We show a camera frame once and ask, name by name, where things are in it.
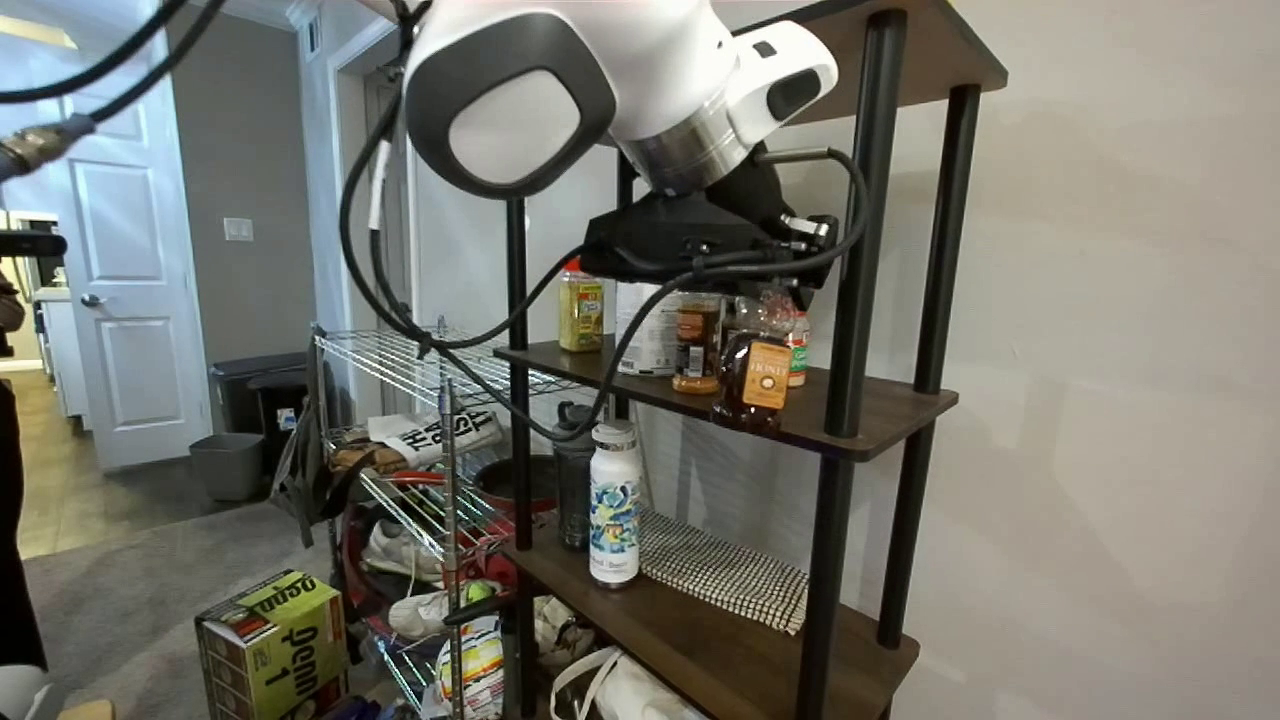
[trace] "floor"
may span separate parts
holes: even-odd
[[[205,490],[192,483],[187,459],[103,478],[92,435],[59,418],[42,374],[3,374],[3,380],[17,394],[25,432],[25,559],[215,511]]]

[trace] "shelf board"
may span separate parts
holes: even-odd
[[[795,19],[809,32],[817,32],[836,53],[836,64],[841,64],[836,92],[810,106],[795,125],[856,111],[863,30],[875,14],[908,14],[901,106],[944,101],[960,86],[974,86],[974,89],[1006,86],[1006,69],[948,0],[818,0],[818,5],[804,5],[795,14],[771,16],[771,19]]]
[[[709,716],[795,716],[800,635],[729,616],[649,575],[601,589],[582,555],[558,546],[513,559]],[[917,640],[883,647],[875,620],[836,610],[825,716],[879,720],[917,658]]]
[[[576,383],[601,383],[612,354],[602,348],[602,354],[586,354],[586,356],[567,356],[557,343],[534,343],[527,354],[500,348],[495,356],[522,363],[522,367],[534,367],[534,374],[549,374],[549,375],[576,380]],[[681,395],[658,375],[614,375],[614,394],[644,399],[644,404],[657,404],[657,409],[668,409],[668,413],[681,413],[681,418],[698,418],[698,422],[718,424],[711,395]],[[922,395],[910,383],[863,380],[863,427],[856,435],[832,435],[832,432],[825,432],[829,374],[810,367],[804,387],[787,394],[778,432],[766,440],[810,447],[810,454],[841,454],[850,459],[872,459],[883,447],[928,427],[950,404],[954,404],[954,394]]]

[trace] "small bottle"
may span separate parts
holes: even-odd
[[[776,432],[787,409],[793,348],[764,306],[744,306],[722,334],[716,418],[750,432]]]
[[[766,314],[766,326],[785,330],[787,334],[787,348],[793,348],[793,387],[804,387],[804,367],[809,367],[809,318],[800,314],[800,306],[785,293],[785,287],[771,287],[764,293],[764,314]]]
[[[612,306],[612,334],[622,335],[636,322],[638,306],[649,306],[658,284],[614,284]],[[675,374],[675,295],[665,295],[644,326],[636,330],[631,343],[622,348],[620,374],[622,375],[670,375]]]
[[[716,395],[718,375],[711,359],[716,307],[704,299],[688,299],[675,314],[675,375],[670,394]]]
[[[591,550],[596,583],[620,589],[638,575],[638,483],[644,466],[628,424],[596,424],[591,432]]]
[[[567,259],[558,273],[558,348],[601,354],[602,343],[602,284]]]

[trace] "black metal pole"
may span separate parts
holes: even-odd
[[[950,89],[944,170],[940,170],[936,217],[932,217],[928,280],[922,280],[919,348],[917,348],[919,394],[940,394],[944,383],[974,116],[978,116],[978,89]],[[894,511],[892,511],[879,633],[875,633],[879,646],[892,646],[892,647],[901,646],[904,616],[908,616],[928,459],[932,459],[932,424],[908,440]]]
[[[527,295],[527,234],[522,234],[522,200],[506,200],[506,314]],[[506,330],[513,348],[527,348],[527,322]],[[527,367],[506,363],[513,374],[513,404],[527,413]],[[531,483],[527,483],[527,424],[513,418],[513,490],[517,490],[517,550],[531,550]],[[534,709],[534,646],[531,646],[531,589],[518,589],[513,604],[513,635],[518,654],[517,698],[522,716]]]
[[[636,206],[636,170],[628,166],[622,154],[614,154],[614,207]],[[631,404],[622,395],[612,395],[612,418],[631,422]]]
[[[856,207],[863,213],[868,224],[861,245],[841,263],[841,295],[836,295],[841,326],[832,335],[829,432],[841,432],[841,435],[861,432],[904,43],[908,43],[904,14],[879,14],[868,19],[861,107],[856,107],[856,136],[850,136],[856,170],[868,181],[868,196],[856,196]]]
[[[904,14],[879,14],[868,19],[861,107],[856,107],[861,116],[856,166],[868,181],[868,196],[861,196],[856,206],[868,217],[868,229],[841,268],[832,394],[829,394],[829,432],[836,435],[856,435],[861,427],[861,394],[868,374],[872,299],[875,299],[875,273],[879,273],[879,234],[883,234],[904,41],[908,41]],[[800,698],[795,698],[795,716],[804,720],[825,716],[825,700],[829,700],[832,630],[836,630],[841,583],[845,583],[848,503],[850,503],[850,459],[825,456],[817,519],[810,519],[809,616],[804,616]]]
[[[825,700],[829,700],[832,633],[836,633],[836,610],[841,610],[841,583],[845,583],[848,503],[850,503],[850,459],[825,456],[817,518],[810,518],[795,716],[825,716]]]

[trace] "shelving unit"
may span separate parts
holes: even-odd
[[[513,374],[502,359],[491,356],[491,348],[460,354],[473,374],[495,387],[513,394]],[[367,375],[387,394],[400,394],[417,404],[417,418],[441,418],[441,359],[420,356],[417,343],[400,335],[310,335],[310,387],[316,387],[316,432],[321,440],[334,440],[334,427],[350,424],[357,418],[341,418],[334,409],[334,375]],[[489,409],[491,395],[475,383],[453,374],[456,409]],[[531,375],[522,380],[527,395],[557,395],[567,383],[557,375]],[[456,559],[473,559],[473,554],[500,554],[513,546],[513,519],[500,518],[467,482],[456,483],[397,483],[393,478],[381,478],[376,470],[361,472],[361,492],[385,510],[420,550],[431,555],[456,554]],[[453,614],[456,624],[473,616],[500,614],[500,600],[467,604]],[[431,678],[425,671],[425,658],[417,658],[403,646],[393,646],[385,635],[367,635],[376,663],[397,685],[400,700],[410,711],[441,716],[441,705],[431,700]]]
[[[636,580],[620,594],[596,589],[579,555],[550,546],[531,546],[527,482],[517,483],[518,492],[513,555],[531,583],[557,594],[586,624],[602,630],[606,640],[614,640],[622,654],[631,654],[711,716],[875,720],[889,716],[892,694],[919,654],[917,640],[904,635],[904,610],[932,459],[932,427],[936,418],[954,404],[954,394],[944,394],[940,375],[960,263],[971,140],[978,92],[1004,89],[1006,73],[948,0],[825,0],[787,14],[785,19],[800,19],[836,53],[845,73],[841,89],[804,121],[856,116],[850,156],[868,181],[868,229],[841,273],[832,367],[817,374],[817,380],[795,399],[787,399],[778,432],[766,435],[818,454],[804,635],[787,640],[651,580]],[[928,101],[948,101],[948,136],[936,190],[917,375],[908,383],[868,380],[868,335],[894,107]],[[522,206],[513,200],[506,299],[517,306],[518,295]],[[527,404],[527,374],[549,374],[576,383],[601,383],[602,375],[602,356],[558,356],[549,343],[527,348],[527,334],[518,326],[513,330],[513,348],[502,348],[500,356],[513,363],[517,404]],[[709,422],[709,399],[675,395],[657,380],[620,380],[614,395]],[[879,616],[872,620],[841,610],[841,571],[856,466],[879,456],[892,444],[904,444],[904,470],[894,490],[883,600]],[[522,640],[518,678],[531,678],[527,596],[517,620],[517,633]]]

